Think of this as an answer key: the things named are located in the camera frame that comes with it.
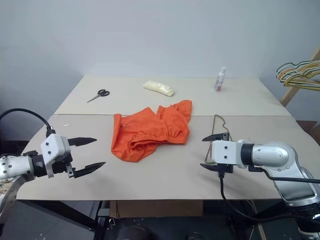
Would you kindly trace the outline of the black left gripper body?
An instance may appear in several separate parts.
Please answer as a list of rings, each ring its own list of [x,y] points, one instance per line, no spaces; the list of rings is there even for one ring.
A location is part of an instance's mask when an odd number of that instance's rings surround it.
[[[63,160],[56,161],[52,164],[52,170],[54,174],[59,173],[67,173],[69,178],[74,178],[74,168],[72,167],[71,162],[73,161],[73,158],[71,155],[67,155]]]

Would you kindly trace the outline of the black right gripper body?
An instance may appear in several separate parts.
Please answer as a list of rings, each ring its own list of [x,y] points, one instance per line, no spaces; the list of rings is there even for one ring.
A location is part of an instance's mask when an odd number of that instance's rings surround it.
[[[217,172],[219,178],[224,178],[225,174],[232,174],[234,172],[234,166],[232,164],[218,163]]]

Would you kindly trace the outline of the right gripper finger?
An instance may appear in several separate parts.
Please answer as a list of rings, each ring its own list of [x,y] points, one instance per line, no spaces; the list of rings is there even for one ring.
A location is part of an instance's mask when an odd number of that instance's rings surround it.
[[[228,132],[211,134],[202,139],[203,142],[229,141],[230,134]]]
[[[217,164],[207,164],[207,163],[201,163],[200,164],[203,168],[212,171],[212,172],[218,172],[218,165]]]

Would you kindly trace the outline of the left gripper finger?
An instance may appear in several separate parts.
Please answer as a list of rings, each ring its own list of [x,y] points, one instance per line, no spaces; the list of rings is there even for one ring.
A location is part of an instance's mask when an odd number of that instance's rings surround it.
[[[97,162],[97,163],[93,163],[90,165],[86,165],[83,169],[80,170],[76,170],[75,168],[73,169],[73,177],[74,178],[79,178],[88,174],[93,173],[94,171],[96,171],[97,169],[99,169],[100,167],[102,167],[106,162]]]
[[[79,147],[79,146],[84,146],[93,142],[96,142],[97,139],[96,138],[92,138],[92,137],[75,137],[75,138],[69,138],[68,139],[68,144],[70,146],[75,146],[75,147]]]

